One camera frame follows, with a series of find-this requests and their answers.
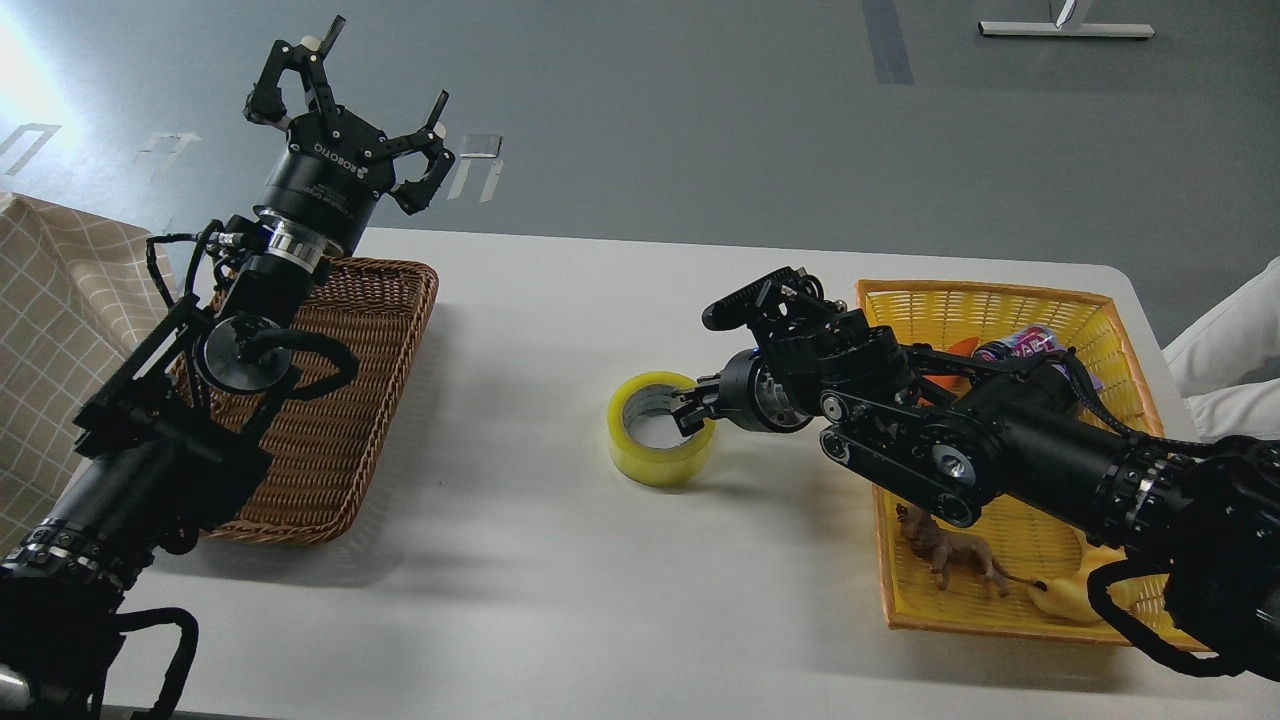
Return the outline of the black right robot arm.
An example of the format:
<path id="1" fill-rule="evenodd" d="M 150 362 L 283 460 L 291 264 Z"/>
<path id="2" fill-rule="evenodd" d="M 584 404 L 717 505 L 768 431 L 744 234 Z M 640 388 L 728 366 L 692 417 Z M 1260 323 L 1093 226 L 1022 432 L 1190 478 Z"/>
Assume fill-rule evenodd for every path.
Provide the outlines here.
<path id="1" fill-rule="evenodd" d="M 1190 676 L 1277 679 L 1277 443 L 1211 445 L 1126 427 L 1071 350 L 993 361 L 901 345 L 780 268 L 713 302 L 710 331 L 756 345 L 669 395 L 680 433 L 726 419 L 791 433 L 824 418 L 827 457 L 955 527 L 1002 495 L 1120 548 L 1091 607 Z"/>

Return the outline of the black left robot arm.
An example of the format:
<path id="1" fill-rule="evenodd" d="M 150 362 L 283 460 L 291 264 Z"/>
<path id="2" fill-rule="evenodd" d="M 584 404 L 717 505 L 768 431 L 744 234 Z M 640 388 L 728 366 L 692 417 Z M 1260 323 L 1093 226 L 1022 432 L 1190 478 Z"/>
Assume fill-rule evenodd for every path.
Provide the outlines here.
<path id="1" fill-rule="evenodd" d="M 210 222 L 174 296 L 147 238 L 166 314 L 76 415 L 82 478 L 3 557 L 3 716 L 97 719 L 132 632 L 172 625 L 177 648 L 137 719 L 169 719 L 186 688 L 198 623 L 184 609 L 122 611 L 157 550 L 187 553 L 266 480 L 264 448 L 288 402 L 324 398 L 360 374 L 355 351 L 297 318 L 351 258 L 378 202 L 425 210 L 454 164 L 436 124 L 440 92 L 413 133 L 389 136 L 342 106 L 325 60 L 346 26 L 276 41 L 244 118 L 285 135 L 253 218 Z"/>

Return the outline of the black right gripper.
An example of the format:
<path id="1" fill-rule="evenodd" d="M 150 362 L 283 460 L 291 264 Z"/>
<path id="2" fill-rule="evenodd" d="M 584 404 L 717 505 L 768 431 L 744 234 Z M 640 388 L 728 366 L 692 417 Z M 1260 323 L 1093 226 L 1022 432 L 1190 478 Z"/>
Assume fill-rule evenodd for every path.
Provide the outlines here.
<path id="1" fill-rule="evenodd" d="M 712 430 L 716 419 L 781 434 L 797 432 L 813 419 L 792 402 L 758 348 L 735 354 L 721 372 L 698 378 L 698 388 L 672 389 L 669 406 L 682 437 Z"/>

